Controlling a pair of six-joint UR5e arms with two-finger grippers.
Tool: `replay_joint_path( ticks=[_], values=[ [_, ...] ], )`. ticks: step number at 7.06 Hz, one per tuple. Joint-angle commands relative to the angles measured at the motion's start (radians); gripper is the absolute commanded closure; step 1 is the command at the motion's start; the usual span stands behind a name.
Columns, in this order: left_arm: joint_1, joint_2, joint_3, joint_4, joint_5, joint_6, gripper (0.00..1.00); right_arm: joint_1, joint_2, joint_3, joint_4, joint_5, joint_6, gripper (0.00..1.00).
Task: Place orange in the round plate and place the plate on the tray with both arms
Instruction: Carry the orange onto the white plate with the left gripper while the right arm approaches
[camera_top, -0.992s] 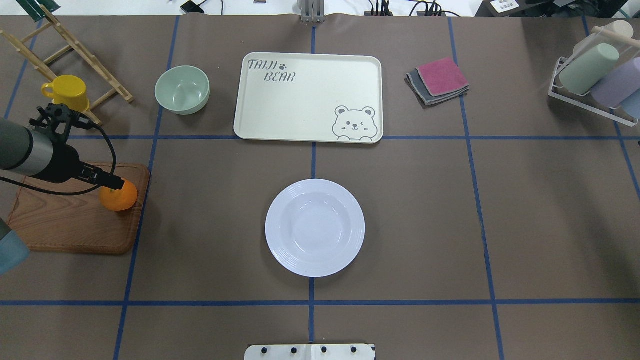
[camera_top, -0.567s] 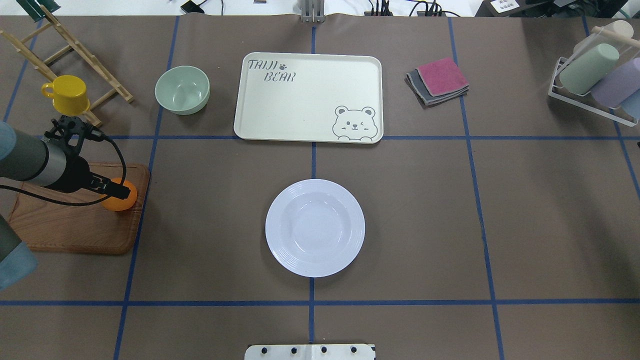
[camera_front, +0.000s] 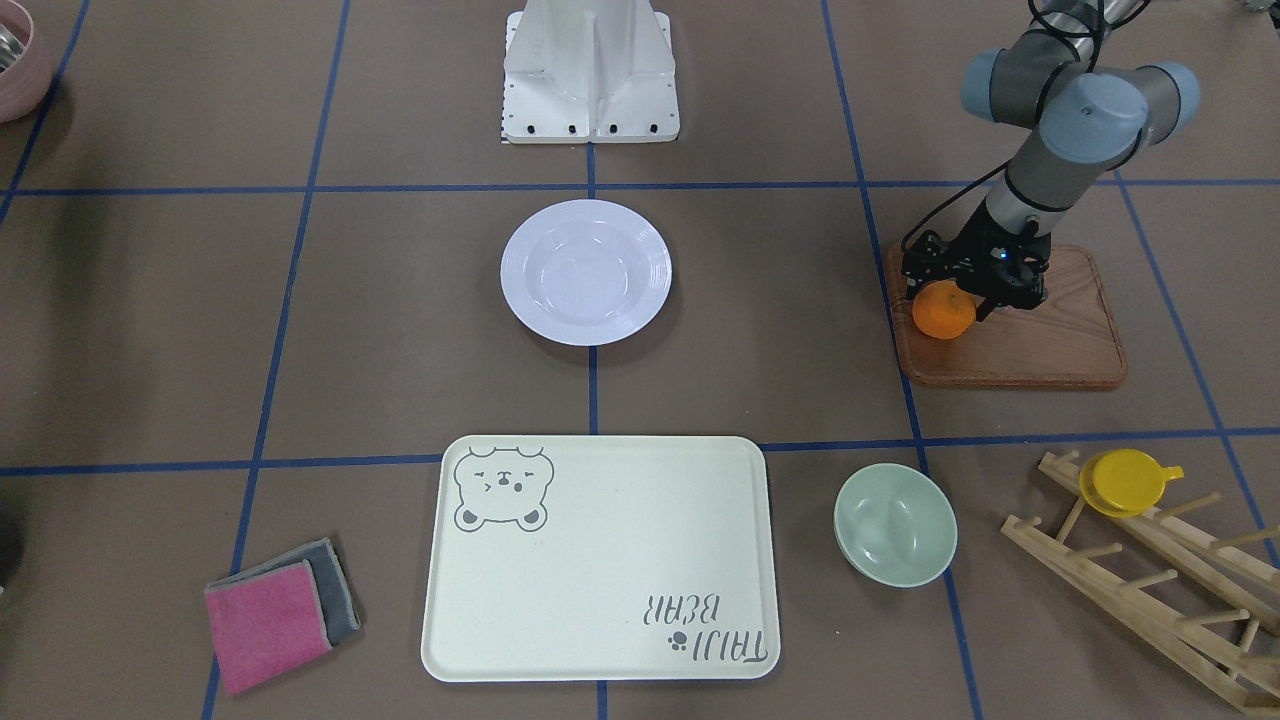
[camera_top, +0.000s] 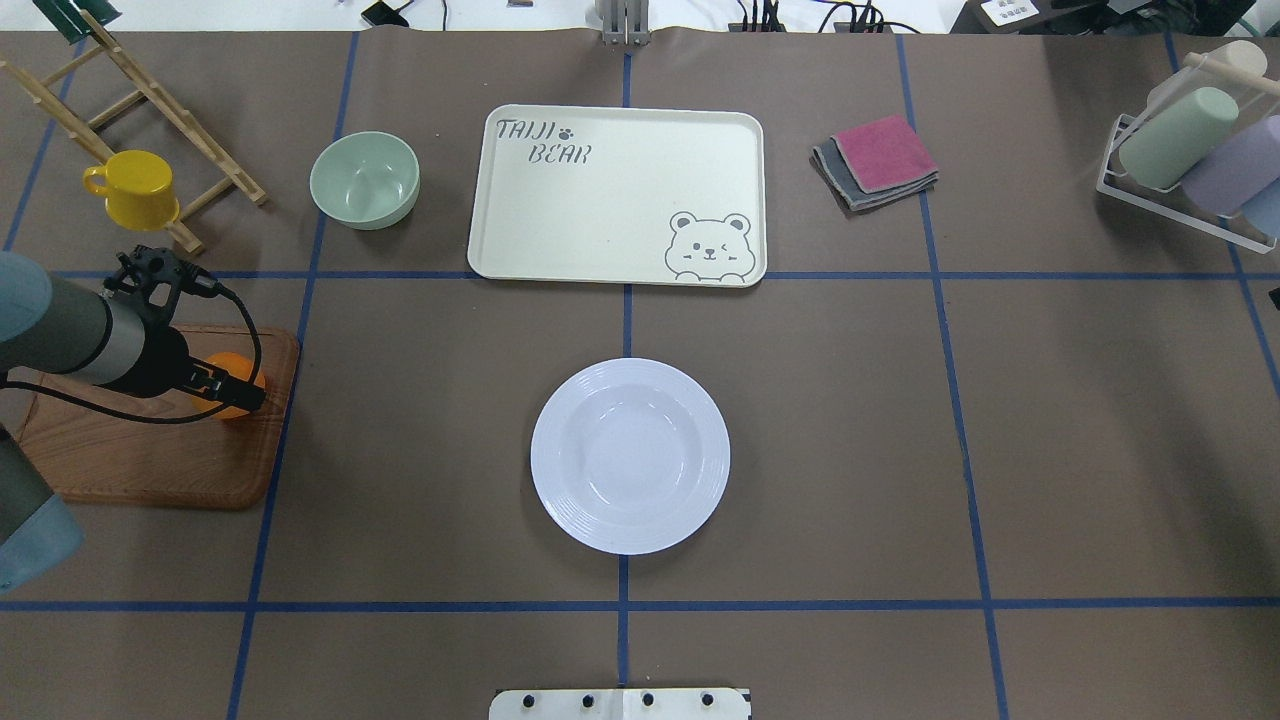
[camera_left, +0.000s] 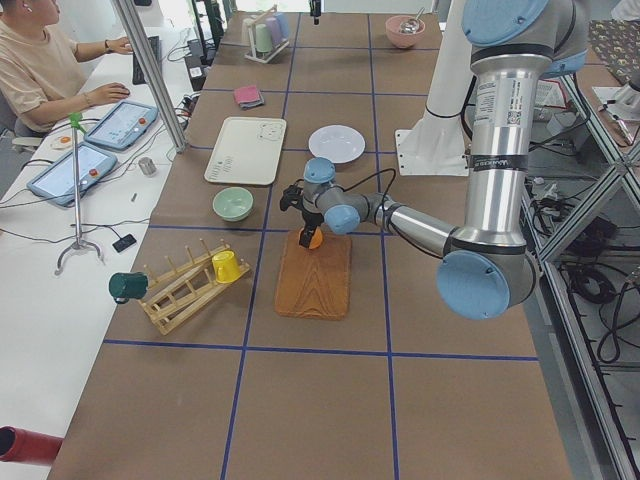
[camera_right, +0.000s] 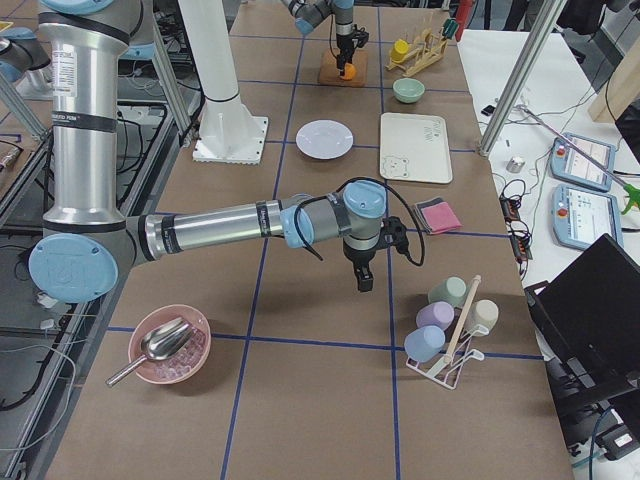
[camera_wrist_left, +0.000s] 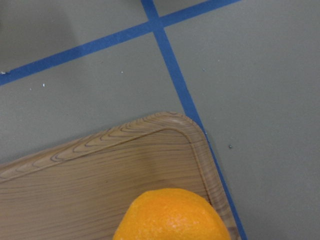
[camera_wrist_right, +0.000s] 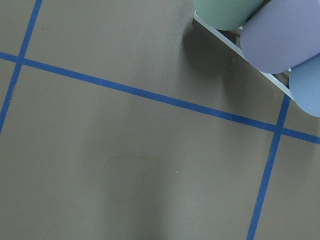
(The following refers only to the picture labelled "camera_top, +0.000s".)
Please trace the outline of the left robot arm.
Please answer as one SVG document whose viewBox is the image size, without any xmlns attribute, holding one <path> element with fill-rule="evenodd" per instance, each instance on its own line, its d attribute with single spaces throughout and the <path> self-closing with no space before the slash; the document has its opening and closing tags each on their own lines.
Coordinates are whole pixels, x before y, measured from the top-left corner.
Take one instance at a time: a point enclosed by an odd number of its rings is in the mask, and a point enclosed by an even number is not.
<svg viewBox="0 0 1280 720">
<path fill-rule="evenodd" d="M 118 255 L 119 268 L 95 293 L 54 275 L 37 261 L 1 258 L 3 370 L 27 368 L 136 398 L 177 389 L 210 402 L 200 419 L 237 409 L 255 413 L 266 392 L 257 384 L 262 359 L 236 378 L 189 355 L 172 324 L 183 293 L 224 297 L 238 309 L 260 351 L 260 337 L 241 297 L 204 268 L 166 249 L 137 246 Z M 73 555 L 81 525 L 9 432 L 1 441 L 1 583 L 10 592 Z"/>
</svg>

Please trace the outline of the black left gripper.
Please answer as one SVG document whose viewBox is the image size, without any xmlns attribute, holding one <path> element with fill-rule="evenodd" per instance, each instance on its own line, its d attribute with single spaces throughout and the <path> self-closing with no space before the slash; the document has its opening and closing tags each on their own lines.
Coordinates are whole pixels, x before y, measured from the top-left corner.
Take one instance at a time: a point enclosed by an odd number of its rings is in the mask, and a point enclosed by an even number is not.
<svg viewBox="0 0 1280 720">
<path fill-rule="evenodd" d="M 259 372 L 241 380 L 220 368 L 192 359 L 184 334 L 169 325 L 146 325 L 140 356 L 128 370 L 128 395 L 150 398 L 170 389 L 205 395 L 216 407 L 259 411 L 268 397 L 266 377 Z"/>
</svg>

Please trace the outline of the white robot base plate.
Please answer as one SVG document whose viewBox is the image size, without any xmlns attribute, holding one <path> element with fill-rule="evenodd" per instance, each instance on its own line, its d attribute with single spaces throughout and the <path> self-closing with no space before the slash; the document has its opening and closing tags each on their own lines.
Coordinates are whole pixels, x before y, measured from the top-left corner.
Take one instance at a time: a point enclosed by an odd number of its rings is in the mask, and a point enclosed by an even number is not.
<svg viewBox="0 0 1280 720">
<path fill-rule="evenodd" d="M 512 689 L 489 719 L 751 719 L 750 692 L 730 687 Z"/>
</svg>

